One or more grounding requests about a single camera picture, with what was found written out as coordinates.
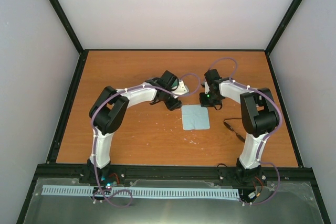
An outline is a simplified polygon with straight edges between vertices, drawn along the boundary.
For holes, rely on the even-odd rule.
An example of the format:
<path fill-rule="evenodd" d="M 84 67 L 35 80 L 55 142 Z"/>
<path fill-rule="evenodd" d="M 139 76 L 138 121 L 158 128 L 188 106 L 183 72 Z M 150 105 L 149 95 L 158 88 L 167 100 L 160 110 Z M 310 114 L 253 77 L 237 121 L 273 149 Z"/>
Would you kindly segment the light blue cleaning cloth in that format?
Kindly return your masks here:
<path fill-rule="evenodd" d="M 185 131 L 210 129 L 208 109 L 200 105 L 181 107 L 182 127 Z"/>

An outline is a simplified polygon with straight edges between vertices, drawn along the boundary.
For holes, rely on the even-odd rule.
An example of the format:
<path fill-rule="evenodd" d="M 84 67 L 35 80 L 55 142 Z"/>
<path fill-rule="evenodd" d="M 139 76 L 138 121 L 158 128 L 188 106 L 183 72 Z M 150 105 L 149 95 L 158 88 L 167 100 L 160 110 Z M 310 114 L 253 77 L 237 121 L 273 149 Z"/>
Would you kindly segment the grey glasses case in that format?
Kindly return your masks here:
<path fill-rule="evenodd" d="M 173 83 L 172 86 L 171 86 L 171 90 L 175 90 L 175 89 L 177 89 L 178 86 L 179 86 L 179 81 L 178 81 L 178 80 L 174 81 L 174 83 Z"/>

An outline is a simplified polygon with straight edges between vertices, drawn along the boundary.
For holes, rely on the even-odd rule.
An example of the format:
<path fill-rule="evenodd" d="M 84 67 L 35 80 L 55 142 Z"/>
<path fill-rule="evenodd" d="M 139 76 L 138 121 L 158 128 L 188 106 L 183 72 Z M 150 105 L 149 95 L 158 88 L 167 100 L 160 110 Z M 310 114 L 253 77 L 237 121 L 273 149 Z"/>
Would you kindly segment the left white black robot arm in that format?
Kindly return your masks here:
<path fill-rule="evenodd" d="M 169 71 L 138 86 L 124 89 L 105 87 L 89 112 L 93 130 L 92 152 L 89 157 L 94 166 L 91 178 L 100 184 L 108 180 L 109 170 L 106 166 L 110 164 L 112 138 L 121 126 L 128 108 L 144 102 L 151 105 L 164 102 L 167 109 L 173 111 L 182 106 L 178 97 L 188 92 L 183 80 Z"/>

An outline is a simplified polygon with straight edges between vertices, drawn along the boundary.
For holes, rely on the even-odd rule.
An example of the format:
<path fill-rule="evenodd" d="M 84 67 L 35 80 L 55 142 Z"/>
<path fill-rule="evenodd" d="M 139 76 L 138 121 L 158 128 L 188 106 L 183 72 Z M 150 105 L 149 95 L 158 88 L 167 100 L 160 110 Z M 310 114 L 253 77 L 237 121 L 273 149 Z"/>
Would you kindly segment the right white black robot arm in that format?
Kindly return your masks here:
<path fill-rule="evenodd" d="M 258 175 L 267 140 L 282 125 L 281 111 L 268 88 L 255 89 L 236 80 L 220 77 L 216 69 L 204 74 L 204 92 L 199 95 L 202 107 L 220 108 L 229 98 L 240 104 L 241 120 L 246 131 L 244 148 L 237 159 L 236 179 L 244 182 Z"/>

